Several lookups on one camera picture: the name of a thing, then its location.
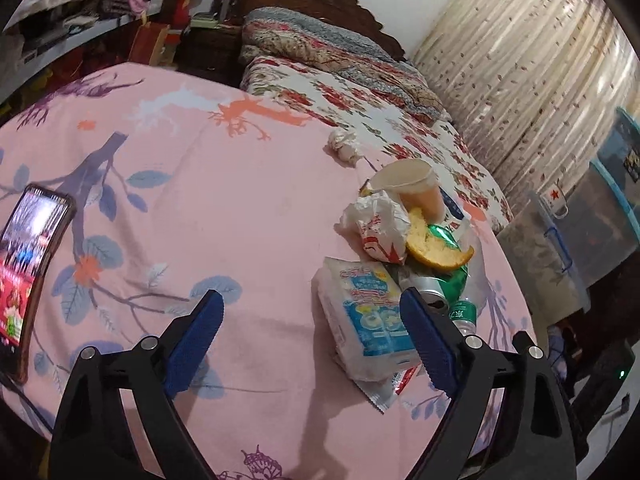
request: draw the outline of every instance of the wooden headboard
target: wooden headboard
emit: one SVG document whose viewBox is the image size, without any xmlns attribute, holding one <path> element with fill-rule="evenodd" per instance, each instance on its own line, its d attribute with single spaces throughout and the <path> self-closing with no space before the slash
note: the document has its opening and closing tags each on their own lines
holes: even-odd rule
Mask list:
<svg viewBox="0 0 640 480">
<path fill-rule="evenodd" d="M 224 0 L 214 0 L 211 11 L 219 14 Z M 393 59 L 404 59 L 404 50 L 396 38 L 382 32 L 378 23 L 357 0 L 229 0 L 225 23 L 242 25 L 244 17 L 261 7 L 283 7 L 296 10 L 337 27 L 353 30 L 381 46 Z"/>
</svg>

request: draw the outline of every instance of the pink tablecloth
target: pink tablecloth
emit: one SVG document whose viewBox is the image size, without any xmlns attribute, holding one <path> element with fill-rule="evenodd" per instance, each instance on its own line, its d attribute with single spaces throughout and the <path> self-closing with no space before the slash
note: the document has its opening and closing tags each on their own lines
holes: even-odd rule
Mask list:
<svg viewBox="0 0 640 480">
<path fill-rule="evenodd" d="M 329 131 L 239 90 L 133 64 L 5 125 L 0 218 L 28 181 L 75 188 L 80 211 L 47 273 L 25 394 L 53 420 L 79 349 L 130 348 L 216 288 L 225 320 L 175 404 L 220 478 L 404 478 L 446 402 L 421 376 L 382 415 L 332 361 L 311 279 L 325 256 L 357 259 L 334 224 L 372 170 L 335 162 L 323 150 Z M 476 218 L 494 292 L 479 333 L 508 348 L 530 319 L 490 225 Z"/>
</svg>

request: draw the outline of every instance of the leaf pattern curtain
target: leaf pattern curtain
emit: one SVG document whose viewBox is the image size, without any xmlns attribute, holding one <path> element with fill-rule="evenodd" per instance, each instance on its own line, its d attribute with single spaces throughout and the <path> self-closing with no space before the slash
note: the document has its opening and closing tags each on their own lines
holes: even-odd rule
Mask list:
<svg viewBox="0 0 640 480">
<path fill-rule="evenodd" d="M 569 192 L 613 124 L 640 110 L 638 58 L 603 0 L 452 0 L 414 63 L 514 213 Z"/>
</svg>

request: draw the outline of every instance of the phone screen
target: phone screen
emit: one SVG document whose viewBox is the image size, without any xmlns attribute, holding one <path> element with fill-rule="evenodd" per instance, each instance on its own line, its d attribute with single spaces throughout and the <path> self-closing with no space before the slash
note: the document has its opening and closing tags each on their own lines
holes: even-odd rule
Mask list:
<svg viewBox="0 0 640 480">
<path fill-rule="evenodd" d="M 31 287 L 69 204 L 28 187 L 0 239 L 0 341 L 11 353 L 20 345 Z"/>
</svg>

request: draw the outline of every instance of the nightstand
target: nightstand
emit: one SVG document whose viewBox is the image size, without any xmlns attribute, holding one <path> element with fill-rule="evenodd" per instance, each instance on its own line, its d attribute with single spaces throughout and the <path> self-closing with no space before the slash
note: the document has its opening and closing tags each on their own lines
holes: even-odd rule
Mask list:
<svg viewBox="0 0 640 480">
<path fill-rule="evenodd" d="M 242 27 L 191 28 L 182 36 L 174 62 L 179 72 L 238 88 L 244 72 L 238 63 L 241 47 Z"/>
</svg>

